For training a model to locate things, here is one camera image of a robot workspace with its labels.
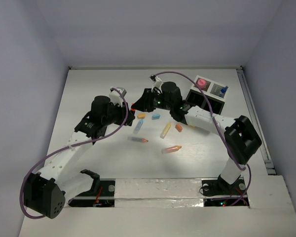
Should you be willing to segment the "light blue marker cap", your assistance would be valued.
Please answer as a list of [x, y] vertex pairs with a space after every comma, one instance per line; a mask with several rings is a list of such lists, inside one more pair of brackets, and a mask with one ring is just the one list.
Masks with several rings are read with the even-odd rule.
[[160, 114], [154, 114], [152, 115], [152, 120], [160, 119], [161, 115]]

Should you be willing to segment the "light blue marker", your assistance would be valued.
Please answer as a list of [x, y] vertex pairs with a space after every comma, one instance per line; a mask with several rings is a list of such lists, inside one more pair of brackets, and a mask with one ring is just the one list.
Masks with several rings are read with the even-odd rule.
[[135, 128], [134, 128], [134, 130], [133, 130], [133, 134], [136, 134], [136, 135], [137, 135], [137, 134], [139, 133], [139, 131], [140, 131], [140, 129], [141, 129], [143, 123], [144, 123], [144, 120], [143, 120], [143, 119], [140, 119], [140, 120], [138, 121], [138, 123], [136, 124], [136, 126], [135, 126]]

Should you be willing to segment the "pink cap marker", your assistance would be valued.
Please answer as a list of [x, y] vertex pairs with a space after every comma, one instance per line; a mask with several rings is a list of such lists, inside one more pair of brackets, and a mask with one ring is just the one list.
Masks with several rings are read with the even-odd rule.
[[199, 78], [197, 80], [197, 85], [201, 88], [201, 89], [204, 89], [206, 87], [206, 81], [202, 78]]

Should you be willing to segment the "clear blue cap bottle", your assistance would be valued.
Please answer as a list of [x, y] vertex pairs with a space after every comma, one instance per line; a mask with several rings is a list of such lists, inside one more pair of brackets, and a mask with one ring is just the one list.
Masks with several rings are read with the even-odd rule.
[[219, 97], [223, 98], [228, 90], [228, 86], [223, 87], [219, 92]]

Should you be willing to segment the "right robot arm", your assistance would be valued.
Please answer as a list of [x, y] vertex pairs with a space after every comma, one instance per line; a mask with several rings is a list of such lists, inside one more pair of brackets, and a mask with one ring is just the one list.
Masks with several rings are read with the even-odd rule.
[[168, 110], [175, 121], [220, 136], [229, 155], [225, 168], [217, 178], [217, 188], [224, 194], [230, 193], [235, 188], [235, 182], [241, 172], [262, 144], [258, 133], [246, 116], [228, 118], [204, 110], [184, 100], [174, 82], [165, 82], [160, 89], [144, 89], [140, 99], [131, 107], [141, 112], [152, 112], [155, 109]]

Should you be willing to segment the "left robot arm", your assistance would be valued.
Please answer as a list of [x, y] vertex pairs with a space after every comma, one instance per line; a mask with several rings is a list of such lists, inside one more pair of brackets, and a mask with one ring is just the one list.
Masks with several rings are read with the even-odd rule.
[[25, 175], [19, 194], [23, 214], [30, 219], [54, 219], [75, 196], [99, 195], [99, 174], [83, 169], [75, 176], [72, 169], [96, 142], [130, 126], [134, 118], [118, 90], [113, 89], [109, 96], [96, 96], [67, 144], [39, 160]]

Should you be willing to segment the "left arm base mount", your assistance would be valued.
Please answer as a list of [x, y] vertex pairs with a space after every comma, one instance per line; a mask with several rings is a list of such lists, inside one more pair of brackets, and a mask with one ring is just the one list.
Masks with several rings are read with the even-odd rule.
[[70, 207], [114, 207], [115, 179], [101, 179], [98, 191], [85, 191], [69, 201]]

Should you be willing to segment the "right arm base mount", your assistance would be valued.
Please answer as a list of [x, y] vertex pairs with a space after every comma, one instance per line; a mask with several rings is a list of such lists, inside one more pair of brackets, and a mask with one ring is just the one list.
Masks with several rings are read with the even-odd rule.
[[248, 196], [244, 194], [245, 190], [245, 181], [240, 177], [231, 188], [227, 189], [221, 188], [217, 179], [202, 180], [199, 192], [203, 196], [204, 207], [249, 207]]

